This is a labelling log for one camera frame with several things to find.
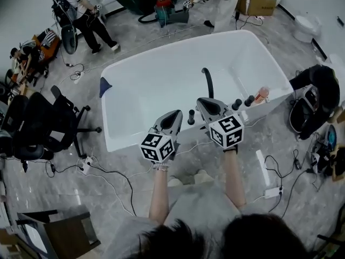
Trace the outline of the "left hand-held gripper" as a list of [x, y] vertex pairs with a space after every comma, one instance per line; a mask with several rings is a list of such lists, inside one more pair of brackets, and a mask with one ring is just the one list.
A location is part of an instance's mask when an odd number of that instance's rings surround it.
[[[159, 117], [154, 128], [149, 129], [139, 144], [143, 158], [152, 163], [173, 161], [179, 147], [177, 136], [181, 130], [182, 121], [181, 110], [170, 111]], [[168, 128], [169, 132], [160, 131], [157, 128]]]

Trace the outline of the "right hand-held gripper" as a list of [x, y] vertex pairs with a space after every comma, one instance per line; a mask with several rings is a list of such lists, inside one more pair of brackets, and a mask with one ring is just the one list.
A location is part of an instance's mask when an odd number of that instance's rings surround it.
[[197, 107], [205, 121], [210, 139], [222, 148], [230, 148], [243, 141], [244, 124], [222, 101], [214, 98], [198, 98]]

